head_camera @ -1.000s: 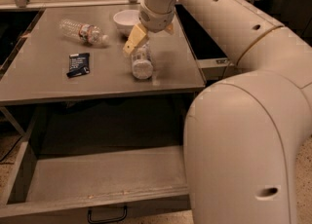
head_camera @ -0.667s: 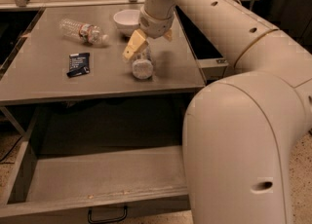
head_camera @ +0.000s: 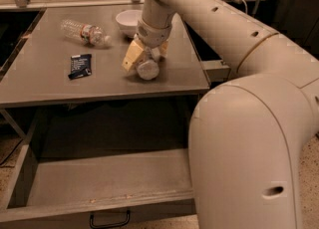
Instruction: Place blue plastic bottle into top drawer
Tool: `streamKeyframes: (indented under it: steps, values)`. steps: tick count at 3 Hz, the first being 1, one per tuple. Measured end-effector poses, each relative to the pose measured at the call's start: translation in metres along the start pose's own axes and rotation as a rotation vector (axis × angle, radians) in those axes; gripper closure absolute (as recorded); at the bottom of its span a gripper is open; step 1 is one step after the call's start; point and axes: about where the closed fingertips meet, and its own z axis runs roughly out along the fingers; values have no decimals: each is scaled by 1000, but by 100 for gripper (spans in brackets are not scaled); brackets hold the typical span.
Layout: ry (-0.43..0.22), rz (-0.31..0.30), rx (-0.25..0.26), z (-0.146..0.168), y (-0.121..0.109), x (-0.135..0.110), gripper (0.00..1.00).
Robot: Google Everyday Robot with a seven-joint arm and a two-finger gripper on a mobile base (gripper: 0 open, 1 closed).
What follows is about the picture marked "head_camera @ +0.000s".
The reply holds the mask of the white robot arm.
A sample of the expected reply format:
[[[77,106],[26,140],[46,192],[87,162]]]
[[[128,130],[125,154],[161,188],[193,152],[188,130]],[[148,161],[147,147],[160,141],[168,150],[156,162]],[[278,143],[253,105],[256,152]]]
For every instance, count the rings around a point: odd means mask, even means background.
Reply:
[[[200,229],[302,229],[299,157],[319,131],[319,61],[222,0],[145,0],[123,61],[167,38],[179,15],[230,67],[196,105],[189,166]]]

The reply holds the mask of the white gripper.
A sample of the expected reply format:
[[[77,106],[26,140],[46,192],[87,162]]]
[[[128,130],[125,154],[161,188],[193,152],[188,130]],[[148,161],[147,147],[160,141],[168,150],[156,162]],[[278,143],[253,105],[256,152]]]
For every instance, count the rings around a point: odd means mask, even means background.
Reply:
[[[165,58],[171,28],[171,18],[164,19],[159,28],[141,18],[137,27],[139,39],[132,40],[130,43],[122,62],[123,68],[129,72],[145,56],[145,46],[152,49],[159,47],[160,56]]]

